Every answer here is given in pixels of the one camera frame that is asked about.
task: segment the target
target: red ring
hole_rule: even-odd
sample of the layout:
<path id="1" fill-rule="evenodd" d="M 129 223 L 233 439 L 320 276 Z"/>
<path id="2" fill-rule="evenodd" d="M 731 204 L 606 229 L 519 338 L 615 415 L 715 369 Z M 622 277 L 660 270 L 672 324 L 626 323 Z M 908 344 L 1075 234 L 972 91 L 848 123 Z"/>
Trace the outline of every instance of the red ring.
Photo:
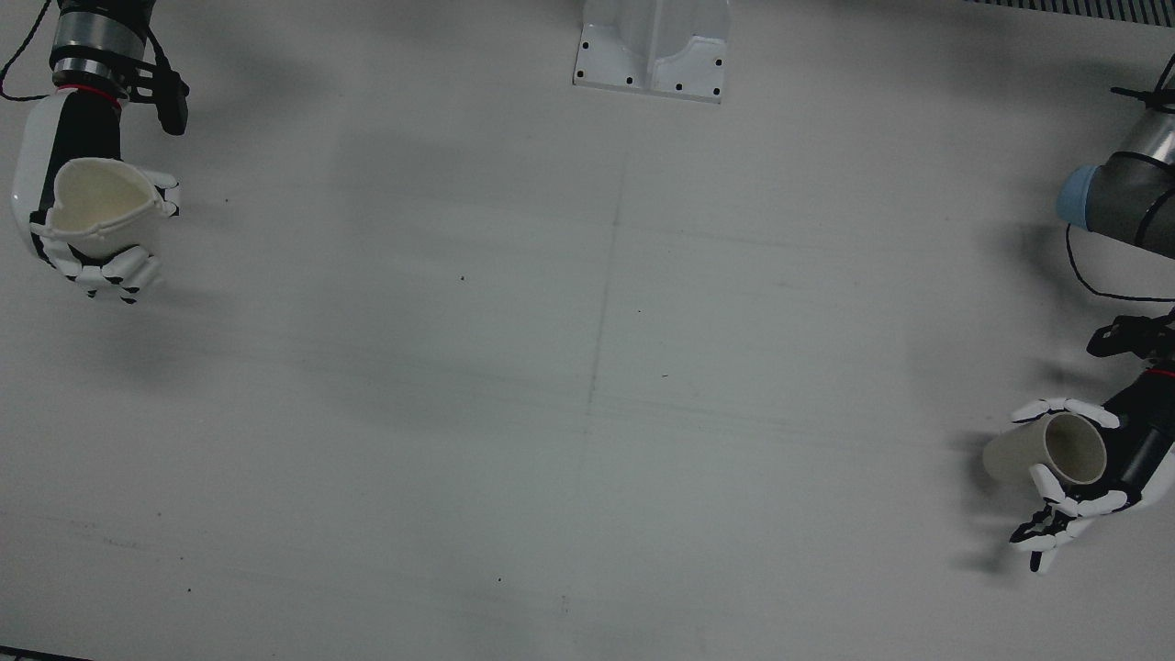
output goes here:
<path id="1" fill-rule="evenodd" d="M 107 92 L 102 92 L 96 87 L 90 87 L 89 85 L 69 83 L 69 85 L 62 85 L 61 87 L 58 87 L 58 89 L 80 89 L 82 92 L 92 92 L 109 101 L 110 104 L 114 106 L 116 109 L 120 110 L 122 109 L 122 103 L 120 103 L 116 97 L 114 97 L 112 94 Z"/>

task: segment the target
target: light blue joint cap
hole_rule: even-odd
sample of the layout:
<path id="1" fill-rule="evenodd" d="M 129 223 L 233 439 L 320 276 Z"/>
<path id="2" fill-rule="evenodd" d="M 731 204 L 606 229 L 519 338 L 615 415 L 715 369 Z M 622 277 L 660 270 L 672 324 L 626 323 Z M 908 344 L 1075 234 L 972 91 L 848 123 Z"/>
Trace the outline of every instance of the light blue joint cap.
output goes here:
<path id="1" fill-rule="evenodd" d="M 1089 197 L 1089 182 L 1094 180 L 1099 166 L 1081 166 L 1061 187 L 1061 194 L 1056 196 L 1056 215 L 1061 220 L 1074 227 L 1088 230 L 1086 223 L 1086 200 Z"/>

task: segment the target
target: white table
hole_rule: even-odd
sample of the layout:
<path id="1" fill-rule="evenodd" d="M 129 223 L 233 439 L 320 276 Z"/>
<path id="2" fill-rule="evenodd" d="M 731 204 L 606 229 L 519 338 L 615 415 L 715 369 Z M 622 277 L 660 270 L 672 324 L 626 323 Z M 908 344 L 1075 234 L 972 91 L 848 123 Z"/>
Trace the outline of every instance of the white table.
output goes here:
<path id="1" fill-rule="evenodd" d="M 1053 197 L 1167 29 L 737 1 L 720 106 L 576 88 L 578 2 L 162 1 L 169 284 L 0 241 L 0 645 L 98 660 L 1163 659 L 1175 511 L 1045 578 L 978 468 L 1103 400 Z M 35 4 L 9 4 L 15 46 Z M 45 90 L 54 13 L 11 93 Z M 0 104 L 0 181 L 27 106 Z M 1090 279 L 1175 264 L 1075 235 Z"/>

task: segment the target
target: white cup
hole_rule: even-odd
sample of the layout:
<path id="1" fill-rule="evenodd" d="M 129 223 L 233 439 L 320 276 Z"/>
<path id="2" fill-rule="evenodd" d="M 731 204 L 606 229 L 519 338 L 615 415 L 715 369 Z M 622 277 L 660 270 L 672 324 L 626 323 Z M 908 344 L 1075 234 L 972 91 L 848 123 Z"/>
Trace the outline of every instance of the white cup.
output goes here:
<path id="1" fill-rule="evenodd" d="M 992 439 L 983 448 L 983 468 L 1001 483 L 1029 483 L 1028 468 L 1043 464 L 1066 485 L 1096 483 L 1106 471 L 1106 445 L 1092 423 L 1055 413 Z"/>
<path id="2" fill-rule="evenodd" d="M 45 235 L 60 238 L 92 257 L 107 257 L 129 245 L 154 251 L 167 202 L 139 168 L 113 158 L 74 158 L 53 182 L 55 202 Z"/>

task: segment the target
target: robotic hand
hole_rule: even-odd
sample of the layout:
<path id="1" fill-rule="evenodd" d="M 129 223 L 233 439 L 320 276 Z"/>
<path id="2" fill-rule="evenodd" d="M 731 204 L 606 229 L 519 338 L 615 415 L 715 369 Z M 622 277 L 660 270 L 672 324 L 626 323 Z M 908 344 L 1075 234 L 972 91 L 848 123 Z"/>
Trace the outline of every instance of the robotic hand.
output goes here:
<path id="1" fill-rule="evenodd" d="M 1045 507 L 1012 534 L 1018 551 L 1032 553 L 1029 567 L 1046 573 L 1059 547 L 1073 541 L 1097 518 L 1137 510 L 1160 500 L 1175 484 L 1175 312 L 1156 317 L 1120 316 L 1097 330 L 1088 351 L 1096 357 L 1133 352 L 1154 367 L 1106 403 L 1073 399 L 1029 404 L 1015 423 L 1069 412 L 1097 427 L 1106 445 L 1102 477 L 1089 485 L 1062 485 L 1043 464 L 1028 468 Z"/>
<path id="2" fill-rule="evenodd" d="M 187 124 L 188 87 L 148 26 L 154 1 L 61 0 L 51 56 L 58 90 L 29 113 L 12 195 L 34 255 L 90 297 L 128 303 L 156 281 L 159 221 L 180 210 L 174 176 L 120 160 L 125 100 L 154 103 L 170 134 Z M 148 39 L 155 65 L 140 59 Z"/>
<path id="3" fill-rule="evenodd" d="M 1081 416 L 1104 430 L 1121 427 L 1119 417 L 1104 409 L 1067 398 L 1036 400 L 1016 410 L 1012 414 L 1012 421 L 1027 424 L 1043 416 L 1061 412 Z M 1058 547 L 1076 539 L 1093 524 L 1094 518 L 1126 507 L 1128 500 L 1126 493 L 1117 490 L 1109 490 L 1090 500 L 1079 500 L 1080 497 L 1076 494 L 1066 492 L 1058 477 L 1043 464 L 1033 465 L 1028 468 L 1028 473 L 1038 493 L 1045 500 L 1045 507 L 1016 528 L 1009 542 L 1016 551 L 1032 553 L 1033 572 L 1048 572 Z"/>
<path id="4" fill-rule="evenodd" d="M 174 176 L 116 160 L 74 158 L 58 171 L 53 205 L 31 214 L 43 223 L 29 220 L 28 236 L 90 297 L 113 294 L 133 303 L 159 274 L 155 229 L 180 211 L 179 190 Z"/>

